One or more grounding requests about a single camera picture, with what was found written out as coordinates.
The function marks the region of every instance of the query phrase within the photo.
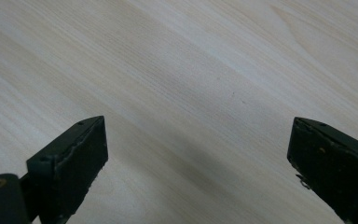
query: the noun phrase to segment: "black plastic part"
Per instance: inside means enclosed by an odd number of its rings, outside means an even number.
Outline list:
[[[301,182],[346,223],[358,224],[358,141],[324,123],[295,118],[287,159]]]
[[[25,201],[25,207],[27,208],[28,220],[34,221],[39,215],[41,203],[40,188],[31,182],[31,178],[28,174],[20,179],[22,197]]]
[[[78,122],[29,159],[31,184],[41,193],[41,222],[65,223],[107,160],[102,116]]]
[[[16,175],[0,175],[0,224],[29,223]]]

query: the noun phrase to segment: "wooden surface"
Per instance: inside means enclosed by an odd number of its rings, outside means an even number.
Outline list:
[[[69,223],[342,223],[285,157],[294,116],[358,139],[358,1],[0,1],[0,174],[97,115]]]

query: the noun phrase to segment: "light wood grain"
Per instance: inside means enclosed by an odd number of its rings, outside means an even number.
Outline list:
[[[358,139],[358,1],[0,1],[0,174],[97,115],[69,223],[342,223],[285,156],[294,116]]]

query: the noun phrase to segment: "wooden table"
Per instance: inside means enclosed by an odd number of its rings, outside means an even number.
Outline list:
[[[97,115],[69,223],[343,223],[286,151],[295,116],[358,139],[358,1],[0,1],[0,174]]]

